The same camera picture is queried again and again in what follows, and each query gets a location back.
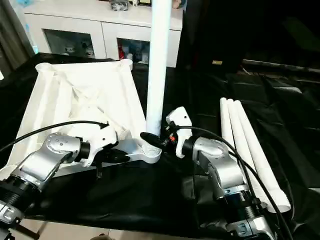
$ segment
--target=white cylinder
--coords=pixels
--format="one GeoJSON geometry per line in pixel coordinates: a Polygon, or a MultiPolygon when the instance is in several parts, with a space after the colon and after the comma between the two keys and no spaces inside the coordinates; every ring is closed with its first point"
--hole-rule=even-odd
{"type": "MultiPolygon", "coordinates": [[[[289,211],[291,209],[289,200],[286,194],[279,187],[278,181],[269,165],[266,155],[259,143],[254,129],[250,124],[241,102],[239,100],[235,101],[234,106],[237,110],[237,114],[239,116],[257,174],[264,183],[265,187],[268,189],[280,212],[283,213],[289,211]]],[[[271,205],[268,205],[267,209],[271,213],[276,212],[271,205]]]]}
{"type": "MultiPolygon", "coordinates": [[[[232,126],[232,132],[234,136],[235,147],[239,155],[242,159],[250,165],[254,170],[255,165],[254,161],[251,157],[251,153],[246,141],[246,137],[244,131],[242,129],[237,110],[235,108],[234,101],[232,99],[227,100],[227,106],[229,110],[229,116],[232,126]]],[[[264,193],[263,189],[259,185],[259,182],[256,180],[255,176],[248,170],[248,175],[254,190],[255,195],[261,200],[261,202],[267,204],[268,206],[271,205],[270,201],[268,200],[266,194],[264,193]]]]}
{"type": "MultiPolygon", "coordinates": [[[[160,135],[164,103],[171,6],[171,0],[152,1],[146,131],[157,136],[160,135]]],[[[142,149],[148,156],[160,152],[159,148],[147,143],[142,149]]]]}
{"type": "Polygon", "coordinates": [[[220,117],[222,138],[235,147],[234,136],[232,134],[228,103],[225,97],[220,98],[220,117]]]}

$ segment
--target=curtain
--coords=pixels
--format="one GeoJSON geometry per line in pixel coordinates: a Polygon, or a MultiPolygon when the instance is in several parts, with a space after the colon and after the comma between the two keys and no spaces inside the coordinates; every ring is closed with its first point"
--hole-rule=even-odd
{"type": "Polygon", "coordinates": [[[26,32],[9,0],[0,0],[0,70],[4,77],[33,55],[26,32]]]}

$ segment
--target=black fabric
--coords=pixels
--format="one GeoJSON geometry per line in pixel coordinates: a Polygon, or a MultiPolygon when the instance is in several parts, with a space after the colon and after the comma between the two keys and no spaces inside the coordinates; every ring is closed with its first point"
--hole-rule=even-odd
{"type": "MultiPolygon", "coordinates": [[[[0,85],[0,145],[13,140],[37,77],[34,66],[91,61],[38,54],[0,85]]],[[[148,67],[133,79],[146,112],[148,67]]],[[[185,106],[194,126],[220,134],[221,97],[241,100],[292,211],[285,214],[295,240],[320,239],[320,85],[249,75],[215,75],[167,69],[163,118],[185,106]]],[[[3,163],[10,151],[1,153],[3,163]]],[[[130,162],[55,178],[27,218],[111,229],[226,239],[223,213],[189,158],[163,154],[158,163],[130,162]]]]}

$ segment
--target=white cabinet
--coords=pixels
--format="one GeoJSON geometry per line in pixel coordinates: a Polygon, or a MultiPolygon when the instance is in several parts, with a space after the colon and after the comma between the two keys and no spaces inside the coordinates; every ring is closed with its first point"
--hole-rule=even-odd
{"type": "Polygon", "coordinates": [[[39,52],[105,59],[106,50],[99,21],[25,14],[39,52]]]}
{"type": "MultiPolygon", "coordinates": [[[[23,9],[39,52],[118,60],[132,53],[134,62],[148,62],[152,8],[111,10],[98,0],[35,1],[23,9]]],[[[171,12],[167,66],[175,67],[183,10],[171,12]]]]}
{"type": "MultiPolygon", "coordinates": [[[[151,27],[103,22],[102,30],[105,50],[108,58],[119,60],[119,51],[121,51],[121,49],[124,50],[124,48],[129,48],[128,52],[133,54],[134,62],[142,60],[142,57],[137,57],[135,52],[142,51],[142,54],[140,55],[143,55],[144,52],[147,52],[147,55],[149,56],[151,27]]],[[[180,35],[180,31],[170,30],[169,32],[167,56],[168,67],[176,67],[180,35]]]]}

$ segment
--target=cabinet door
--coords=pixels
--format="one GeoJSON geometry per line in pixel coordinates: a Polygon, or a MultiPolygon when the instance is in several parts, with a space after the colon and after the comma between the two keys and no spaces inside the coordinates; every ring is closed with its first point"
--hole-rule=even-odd
{"type": "Polygon", "coordinates": [[[99,21],[28,13],[25,18],[41,53],[107,58],[99,21]]]}
{"type": "MultiPolygon", "coordinates": [[[[119,60],[123,57],[133,57],[133,62],[148,63],[151,40],[150,27],[103,22],[102,30],[108,58],[119,60]]],[[[166,63],[168,67],[176,67],[180,35],[180,31],[170,30],[169,32],[166,63]]]]}

